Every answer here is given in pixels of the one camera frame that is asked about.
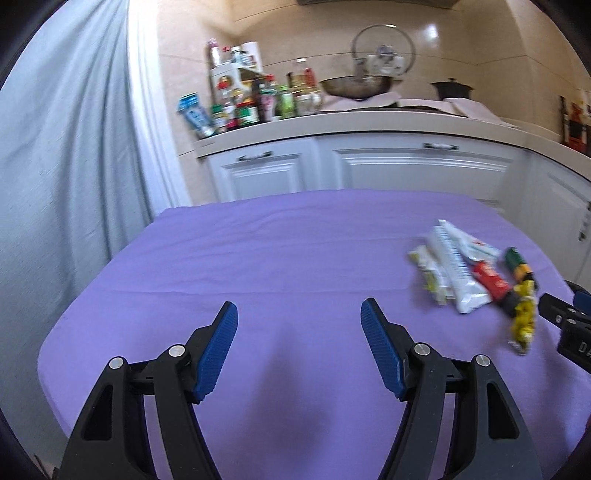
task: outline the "black pot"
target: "black pot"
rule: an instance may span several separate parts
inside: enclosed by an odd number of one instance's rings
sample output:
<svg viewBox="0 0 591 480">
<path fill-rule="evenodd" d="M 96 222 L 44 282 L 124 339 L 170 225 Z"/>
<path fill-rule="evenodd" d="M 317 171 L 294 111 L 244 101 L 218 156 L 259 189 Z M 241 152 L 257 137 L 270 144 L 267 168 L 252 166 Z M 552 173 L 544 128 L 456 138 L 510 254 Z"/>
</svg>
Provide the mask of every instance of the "black pot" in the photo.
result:
<svg viewBox="0 0 591 480">
<path fill-rule="evenodd" d="M 449 79 L 449 82 L 432 83 L 436 89 L 439 99 L 444 98 L 470 98 L 470 92 L 474 90 L 468 85 L 457 83 L 456 79 Z"/>
</svg>

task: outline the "blue package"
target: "blue package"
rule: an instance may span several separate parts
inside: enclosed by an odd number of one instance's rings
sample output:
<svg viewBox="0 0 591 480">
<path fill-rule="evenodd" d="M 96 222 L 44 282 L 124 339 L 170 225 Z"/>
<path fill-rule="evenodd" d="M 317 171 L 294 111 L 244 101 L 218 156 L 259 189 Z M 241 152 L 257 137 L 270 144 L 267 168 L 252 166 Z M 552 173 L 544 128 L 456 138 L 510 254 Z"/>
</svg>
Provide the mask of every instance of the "blue package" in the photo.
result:
<svg viewBox="0 0 591 480">
<path fill-rule="evenodd" d="M 215 133 L 211 118 L 199 104 L 198 94 L 191 93 L 182 97 L 178 101 L 177 112 L 182 113 L 200 138 L 211 137 Z"/>
</svg>

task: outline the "white cabinet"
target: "white cabinet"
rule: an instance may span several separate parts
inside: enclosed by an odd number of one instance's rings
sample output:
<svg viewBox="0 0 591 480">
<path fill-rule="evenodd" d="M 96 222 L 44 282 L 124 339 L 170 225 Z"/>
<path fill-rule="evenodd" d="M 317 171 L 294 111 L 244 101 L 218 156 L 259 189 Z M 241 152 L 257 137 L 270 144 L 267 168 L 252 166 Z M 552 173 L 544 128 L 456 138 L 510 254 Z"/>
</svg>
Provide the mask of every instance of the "white cabinet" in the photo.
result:
<svg viewBox="0 0 591 480">
<path fill-rule="evenodd" d="M 218 153 L 208 164 L 220 201 L 323 188 L 316 140 L 285 140 Z"/>
<path fill-rule="evenodd" d="M 591 255 L 587 256 L 587 261 L 583 264 L 577 283 L 591 291 Z"/>
<path fill-rule="evenodd" d="M 323 177 L 335 189 L 461 193 L 515 219 L 525 151 L 494 142 L 429 134 L 331 135 L 318 139 Z"/>
<path fill-rule="evenodd" d="M 591 213 L 591 184 L 552 160 L 530 155 L 535 168 L 524 186 L 528 193 L 518 226 L 566 280 L 579 282 L 584 277 L 589 286 L 589 267 L 582 277 L 581 272 L 591 246 L 591 232 L 585 227 Z"/>
</svg>

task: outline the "table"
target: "table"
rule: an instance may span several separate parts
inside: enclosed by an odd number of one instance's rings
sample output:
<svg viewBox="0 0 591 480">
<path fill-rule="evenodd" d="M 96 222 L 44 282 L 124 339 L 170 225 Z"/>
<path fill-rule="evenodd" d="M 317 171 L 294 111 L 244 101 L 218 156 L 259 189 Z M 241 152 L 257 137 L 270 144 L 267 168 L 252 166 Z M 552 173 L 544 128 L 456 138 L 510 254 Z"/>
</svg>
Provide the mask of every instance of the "table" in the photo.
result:
<svg viewBox="0 0 591 480">
<path fill-rule="evenodd" d="M 38 371 L 48 402 L 70 433 L 111 357 L 153 359 L 230 300 L 238 332 L 216 389 L 196 408 L 222 478 L 376 479 L 404 405 L 384 387 L 363 335 L 359 310 L 372 296 L 391 322 L 442 355 L 492 358 L 549 478 L 584 431 L 589 376 L 556 352 L 559 331 L 545 320 L 520 357 L 496 306 L 460 315 L 434 304 L 407 252 L 440 218 L 498 248 L 517 247 L 541 292 L 572 299 L 531 240 L 468 197 L 340 190 L 176 208 L 119 253 L 47 336 Z M 452 399 L 446 404 L 433 478 L 447 453 Z M 153 399 L 147 409 L 166 479 Z"/>
</svg>

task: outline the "candy wrapper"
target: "candy wrapper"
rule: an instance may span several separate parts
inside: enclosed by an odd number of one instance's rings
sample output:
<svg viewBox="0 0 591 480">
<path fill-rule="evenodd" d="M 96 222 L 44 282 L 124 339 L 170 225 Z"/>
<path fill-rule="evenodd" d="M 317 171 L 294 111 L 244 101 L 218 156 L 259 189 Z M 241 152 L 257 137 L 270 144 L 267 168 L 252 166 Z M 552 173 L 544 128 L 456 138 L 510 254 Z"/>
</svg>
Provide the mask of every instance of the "candy wrapper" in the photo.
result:
<svg viewBox="0 0 591 480">
<path fill-rule="evenodd" d="M 502 252 L 498 248 L 478 240 L 469 233 L 460 230 L 454 224 L 446 220 L 439 220 L 439 225 L 446 231 L 460 253 L 470 262 L 484 261 L 494 265 L 501 256 Z"/>
<path fill-rule="evenodd" d="M 470 313 L 492 301 L 486 288 L 472 276 L 444 227 L 434 227 L 427 238 L 427 244 L 449 277 L 458 312 Z"/>
</svg>

